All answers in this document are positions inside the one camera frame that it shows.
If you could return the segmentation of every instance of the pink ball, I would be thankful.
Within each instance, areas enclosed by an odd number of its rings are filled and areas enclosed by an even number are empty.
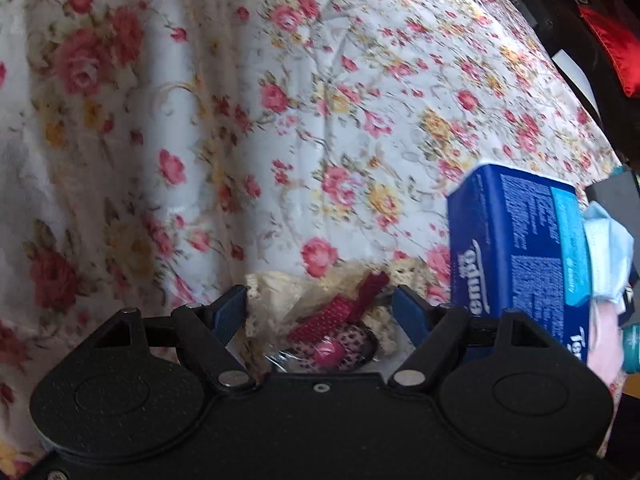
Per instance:
[[[347,351],[334,340],[325,340],[316,345],[314,359],[322,368],[333,368],[340,364]]]

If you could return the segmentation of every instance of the tablecloth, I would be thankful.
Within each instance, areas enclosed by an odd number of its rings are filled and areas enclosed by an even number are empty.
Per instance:
[[[0,468],[34,384],[113,312],[246,273],[420,256],[482,159],[616,164],[508,0],[0,0]]]

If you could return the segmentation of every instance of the light blue face mask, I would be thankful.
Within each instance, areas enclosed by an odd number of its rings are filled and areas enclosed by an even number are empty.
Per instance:
[[[624,305],[621,300],[631,272],[634,238],[597,202],[589,204],[582,218],[591,260],[591,298]]]

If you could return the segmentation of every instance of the pink face mask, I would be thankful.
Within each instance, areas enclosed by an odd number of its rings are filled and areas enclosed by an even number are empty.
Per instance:
[[[609,386],[622,367],[624,352],[618,310],[611,301],[591,303],[587,366]]]

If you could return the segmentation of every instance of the red fabric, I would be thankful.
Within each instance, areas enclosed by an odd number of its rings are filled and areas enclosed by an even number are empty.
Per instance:
[[[640,41],[624,25],[589,7],[580,15],[600,40],[616,69],[627,97],[640,98]]]

